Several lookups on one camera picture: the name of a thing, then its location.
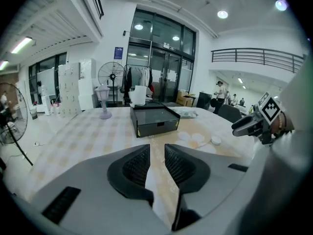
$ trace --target air vent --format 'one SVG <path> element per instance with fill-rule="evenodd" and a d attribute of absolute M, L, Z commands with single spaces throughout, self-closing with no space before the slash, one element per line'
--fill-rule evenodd
<path fill-rule="evenodd" d="M 53 223 L 59 224 L 80 191 L 80 189 L 74 187 L 66 187 L 43 211 L 43 216 L 50 219 Z"/>

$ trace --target ceiling light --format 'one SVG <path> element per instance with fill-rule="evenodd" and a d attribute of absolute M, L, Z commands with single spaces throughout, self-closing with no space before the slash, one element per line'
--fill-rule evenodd
<path fill-rule="evenodd" d="M 4 67 L 7 65 L 8 61 L 3 61 L 0 65 L 0 71 L 4 69 Z"/>
<path fill-rule="evenodd" d="M 220 11 L 217 13 L 217 16 L 218 16 L 219 18 L 225 19 L 225 18 L 228 17 L 228 13 L 227 13 L 226 11 L 224 11 L 224 10 L 220 10 Z"/>
<path fill-rule="evenodd" d="M 142 30 L 143 26 L 141 24 L 135 25 L 135 29 L 137 30 Z"/>
<path fill-rule="evenodd" d="M 25 45 L 27 45 L 32 39 L 25 37 L 12 51 L 11 53 L 18 53 L 21 48 L 23 48 Z"/>
<path fill-rule="evenodd" d="M 284 11 L 287 9 L 288 4 L 287 4 L 286 0 L 277 0 L 275 3 L 275 6 L 278 10 Z"/>

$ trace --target table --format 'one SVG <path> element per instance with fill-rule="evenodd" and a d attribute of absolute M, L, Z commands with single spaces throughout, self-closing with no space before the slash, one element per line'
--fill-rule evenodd
<path fill-rule="evenodd" d="M 177 131 L 144 138 L 135 136 L 130 108 L 108 108 L 113 117 L 107 120 L 99 119 L 100 108 L 86 110 L 44 146 L 20 192 L 30 201 L 40 188 L 83 160 L 150 144 L 151 166 L 146 188 L 154 193 L 154 212 L 170 227 L 175 218 L 179 190 L 164 164 L 164 144 L 175 143 L 204 152 L 244 156 L 251 160 L 254 155 L 252 137 L 235 137 L 231 122 L 204 109 L 192 109 L 197 111 L 198 117 L 181 119 Z M 222 140 L 221 145 L 215 146 L 210 142 L 213 134 Z"/>

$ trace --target standing fan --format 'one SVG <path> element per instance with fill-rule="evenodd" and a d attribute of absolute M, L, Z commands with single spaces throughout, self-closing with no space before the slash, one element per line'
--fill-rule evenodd
<path fill-rule="evenodd" d="M 27 128 L 28 112 L 25 99 L 18 88 L 0 83 L 0 141 L 15 143 L 27 161 L 33 165 L 18 144 Z"/>
<path fill-rule="evenodd" d="M 108 62 L 104 64 L 103 66 L 101 66 L 98 72 L 98 81 L 100 85 L 107 84 L 110 91 L 113 91 L 114 104 L 115 104 L 115 91 L 118 91 L 119 89 L 122 88 L 123 78 L 124 78 L 124 67 L 116 62 Z"/>

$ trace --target white lid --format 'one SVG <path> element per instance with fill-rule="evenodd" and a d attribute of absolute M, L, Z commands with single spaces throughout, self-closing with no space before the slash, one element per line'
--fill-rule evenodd
<path fill-rule="evenodd" d="M 221 144 L 221 139 L 215 136 L 212 136 L 211 142 L 215 145 L 220 145 Z"/>

